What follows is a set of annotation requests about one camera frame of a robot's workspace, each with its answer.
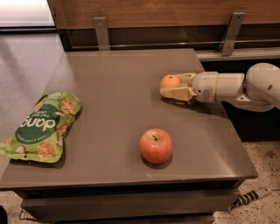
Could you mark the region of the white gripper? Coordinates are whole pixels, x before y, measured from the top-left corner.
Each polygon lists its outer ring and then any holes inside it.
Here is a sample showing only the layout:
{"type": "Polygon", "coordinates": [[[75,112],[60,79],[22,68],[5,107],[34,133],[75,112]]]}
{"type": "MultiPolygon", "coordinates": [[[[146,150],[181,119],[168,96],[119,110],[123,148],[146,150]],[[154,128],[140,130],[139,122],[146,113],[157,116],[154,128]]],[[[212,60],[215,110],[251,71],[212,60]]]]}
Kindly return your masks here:
{"type": "Polygon", "coordinates": [[[164,98],[189,102],[195,97],[198,102],[212,103],[233,100],[243,94],[243,73],[182,73],[177,77],[185,84],[161,87],[159,93],[164,98]]]}

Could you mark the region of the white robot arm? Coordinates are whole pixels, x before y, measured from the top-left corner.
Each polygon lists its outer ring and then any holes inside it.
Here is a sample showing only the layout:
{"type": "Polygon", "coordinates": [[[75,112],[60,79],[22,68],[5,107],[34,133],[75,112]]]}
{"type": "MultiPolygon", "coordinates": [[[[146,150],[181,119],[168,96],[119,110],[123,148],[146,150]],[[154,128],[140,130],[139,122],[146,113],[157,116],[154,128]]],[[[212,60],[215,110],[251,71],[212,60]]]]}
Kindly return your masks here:
{"type": "Polygon", "coordinates": [[[228,102],[238,109],[266,112],[280,109],[280,68],[270,63],[258,63],[246,74],[168,74],[160,81],[159,93],[167,99],[228,102]]]}

